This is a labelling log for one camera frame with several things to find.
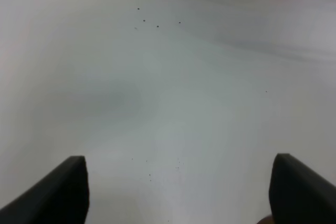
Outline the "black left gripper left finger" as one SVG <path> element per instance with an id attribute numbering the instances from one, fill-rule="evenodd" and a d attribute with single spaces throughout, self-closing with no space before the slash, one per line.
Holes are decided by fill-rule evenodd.
<path id="1" fill-rule="evenodd" d="M 1 209 L 1 223 L 85 223 L 89 182 L 84 156 L 71 156 Z"/>

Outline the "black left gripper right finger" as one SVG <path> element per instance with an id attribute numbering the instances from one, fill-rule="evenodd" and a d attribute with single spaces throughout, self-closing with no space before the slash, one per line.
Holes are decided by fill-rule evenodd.
<path id="1" fill-rule="evenodd" d="M 335 185 L 290 154 L 277 154 L 269 203 L 274 223 L 335 223 Z"/>

